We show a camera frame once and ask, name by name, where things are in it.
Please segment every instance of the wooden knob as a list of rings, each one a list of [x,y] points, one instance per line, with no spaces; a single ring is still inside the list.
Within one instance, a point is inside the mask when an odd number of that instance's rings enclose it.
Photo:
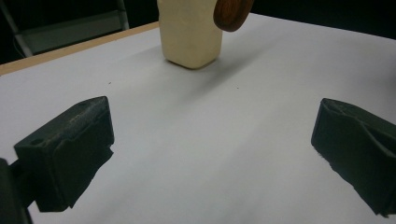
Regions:
[[[238,30],[248,17],[254,0],[218,0],[213,13],[215,24],[223,31]]]

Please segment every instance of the dark background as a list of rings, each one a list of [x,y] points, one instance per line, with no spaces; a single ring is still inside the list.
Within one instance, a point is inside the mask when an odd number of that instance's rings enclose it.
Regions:
[[[116,8],[114,0],[5,0],[22,29],[69,21]],[[158,20],[157,0],[124,0],[130,27]],[[396,39],[396,16],[385,0],[256,0],[254,13]],[[0,15],[0,63],[21,59]]]

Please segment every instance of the white table surface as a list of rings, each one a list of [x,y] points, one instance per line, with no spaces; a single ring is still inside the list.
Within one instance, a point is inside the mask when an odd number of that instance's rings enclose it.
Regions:
[[[154,29],[0,77],[0,157],[106,95],[116,142],[73,209],[35,223],[395,223],[311,147],[322,98],[396,123],[396,41],[250,14],[201,70]]]

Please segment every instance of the cream-colored block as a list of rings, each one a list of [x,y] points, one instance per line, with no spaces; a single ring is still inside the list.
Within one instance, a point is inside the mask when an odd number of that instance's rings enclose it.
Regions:
[[[157,0],[164,57],[196,69],[220,54],[222,31],[213,22],[217,0]]]

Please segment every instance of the wooden table edge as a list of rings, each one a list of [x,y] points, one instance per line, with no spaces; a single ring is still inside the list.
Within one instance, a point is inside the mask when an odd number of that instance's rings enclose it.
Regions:
[[[11,63],[0,64],[0,76],[6,75],[18,70],[22,70],[23,68],[31,67],[40,63],[45,63],[54,59],[61,58],[63,56],[76,53],[82,51],[84,49],[90,49],[98,45],[102,45],[111,41],[115,41],[130,35],[137,35],[152,29],[159,27],[159,23],[157,21],[153,23],[149,23],[146,25],[142,25],[139,27],[135,27],[133,29],[129,29],[126,31],[118,32],[112,35],[106,35],[99,38],[95,38],[93,40],[85,41],[82,43],[78,43],[76,45],[72,45],[69,47],[65,47],[62,49],[56,49],[53,51],[49,51],[43,54],[38,54],[33,57],[17,60]]]

